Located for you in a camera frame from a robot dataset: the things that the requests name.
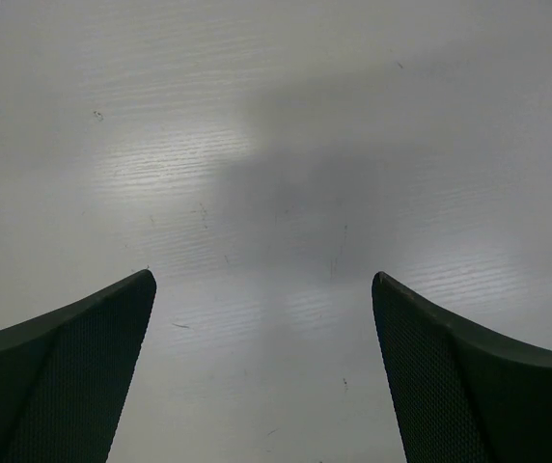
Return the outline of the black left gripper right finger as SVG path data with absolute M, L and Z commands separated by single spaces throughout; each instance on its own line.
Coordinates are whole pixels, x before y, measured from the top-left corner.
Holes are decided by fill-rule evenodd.
M 373 317 L 409 462 L 552 462 L 552 351 L 443 309 L 384 272 Z

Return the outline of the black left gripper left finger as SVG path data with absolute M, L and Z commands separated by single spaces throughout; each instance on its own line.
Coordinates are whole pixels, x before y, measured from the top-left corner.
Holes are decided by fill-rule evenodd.
M 104 462 L 156 294 L 148 269 L 0 330 L 0 462 Z

